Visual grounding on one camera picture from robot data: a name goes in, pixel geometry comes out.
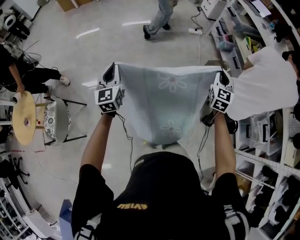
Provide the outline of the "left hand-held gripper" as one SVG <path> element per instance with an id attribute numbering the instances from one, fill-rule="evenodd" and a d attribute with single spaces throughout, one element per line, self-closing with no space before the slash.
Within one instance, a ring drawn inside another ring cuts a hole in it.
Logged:
<path id="1" fill-rule="evenodd" d="M 120 109 L 125 95 L 118 65 L 113 62 L 99 80 L 94 91 L 95 103 L 102 113 L 116 112 Z"/>

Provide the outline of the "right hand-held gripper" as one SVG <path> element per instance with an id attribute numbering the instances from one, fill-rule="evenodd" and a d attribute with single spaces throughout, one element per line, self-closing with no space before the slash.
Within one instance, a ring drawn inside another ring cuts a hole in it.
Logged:
<path id="1" fill-rule="evenodd" d="M 234 98 L 234 82 L 227 71 L 217 68 L 214 83 L 210 86 L 210 107 L 225 113 Z"/>

